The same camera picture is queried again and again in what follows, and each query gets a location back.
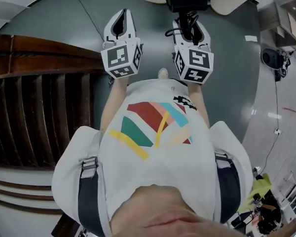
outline white t-shirt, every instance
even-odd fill
[[[216,201],[220,201],[214,147],[233,159],[242,202],[252,186],[251,165],[242,145],[223,122],[209,130],[187,87],[172,79],[128,86],[100,146],[100,136],[95,134],[76,142],[81,146],[70,150],[79,151],[76,155],[65,151],[53,177],[55,201],[78,222],[81,159],[90,157],[90,144],[91,154],[103,165],[109,220],[138,187],[153,184],[176,187],[197,215],[214,220]]]

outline strap buckle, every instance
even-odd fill
[[[232,161],[232,159],[230,159],[230,158],[228,157],[228,155],[225,154],[225,153],[220,153],[220,152],[215,151],[215,160],[216,160],[216,164],[217,164],[218,167],[220,167],[220,168],[225,168],[225,167],[227,167],[228,165],[229,165],[229,167],[230,167],[230,166],[233,165],[233,161]]]
[[[80,178],[91,178],[95,175],[98,167],[98,158],[90,157],[82,162],[82,171]]]

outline black strap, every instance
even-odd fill
[[[221,190],[221,223],[224,224],[238,210],[241,202],[241,190],[238,171],[227,155],[215,155],[216,161],[228,161],[230,167],[219,168],[217,173]]]
[[[88,231],[98,237],[105,237],[98,208],[98,180],[99,175],[95,171],[90,178],[80,178],[78,195],[78,216],[80,223]]]

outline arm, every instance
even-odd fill
[[[105,104],[102,117],[101,117],[101,132],[105,133],[107,127],[118,111],[119,107],[124,102],[126,97],[126,89],[129,77],[116,79],[112,90],[110,92],[107,103]]]
[[[198,109],[203,117],[205,123],[209,127],[209,120],[207,111],[204,104],[203,94],[201,90],[201,86],[196,83],[189,83],[188,84],[188,96],[192,100],[193,105]]]

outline white floor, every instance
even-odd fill
[[[270,32],[261,33],[261,49],[274,46]],[[274,75],[263,63],[260,65],[259,82],[252,117],[243,145],[253,167],[264,168],[267,154],[277,137],[277,117],[281,134],[270,153],[265,171],[269,174],[272,189],[285,193],[285,181],[292,173],[296,179],[296,55],[291,58],[288,75],[277,82],[278,116]]]

